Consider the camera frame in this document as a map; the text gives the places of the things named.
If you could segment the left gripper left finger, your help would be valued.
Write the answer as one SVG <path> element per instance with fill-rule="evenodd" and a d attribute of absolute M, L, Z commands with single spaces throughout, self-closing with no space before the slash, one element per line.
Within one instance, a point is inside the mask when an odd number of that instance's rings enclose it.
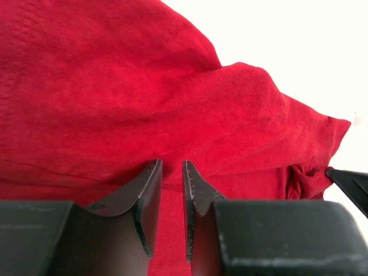
<path fill-rule="evenodd" d="M 131 211 L 137 235 L 146 254 L 154 256 L 158 228 L 163 162 L 155 159 L 140 174 L 106 197 L 87 206 L 103 217 Z"/>

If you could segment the red t shirt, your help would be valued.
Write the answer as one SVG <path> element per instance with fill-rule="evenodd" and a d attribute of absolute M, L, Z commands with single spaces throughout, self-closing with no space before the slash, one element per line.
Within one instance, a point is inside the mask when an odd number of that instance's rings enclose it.
<path fill-rule="evenodd" d="M 1 2 L 1 198 L 88 205 L 161 159 L 150 275 L 190 274 L 183 161 L 229 198 L 320 200 L 350 125 L 161 1 Z"/>

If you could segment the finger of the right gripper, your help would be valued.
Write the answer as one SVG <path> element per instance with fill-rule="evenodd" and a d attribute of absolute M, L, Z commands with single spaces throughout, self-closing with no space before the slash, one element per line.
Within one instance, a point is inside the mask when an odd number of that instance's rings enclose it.
<path fill-rule="evenodd" d="M 329 169 L 326 175 L 342 190 L 361 213 L 367 217 L 367 173 Z"/>

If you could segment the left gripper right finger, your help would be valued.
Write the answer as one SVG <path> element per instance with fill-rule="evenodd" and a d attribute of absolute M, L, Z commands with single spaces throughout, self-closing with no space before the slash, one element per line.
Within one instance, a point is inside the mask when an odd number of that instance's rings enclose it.
<path fill-rule="evenodd" d="M 194 246 L 196 221 L 208 212 L 214 200 L 226 197 L 200 175 L 191 161 L 182 165 L 183 210 L 186 235 L 186 261 L 191 262 Z"/>

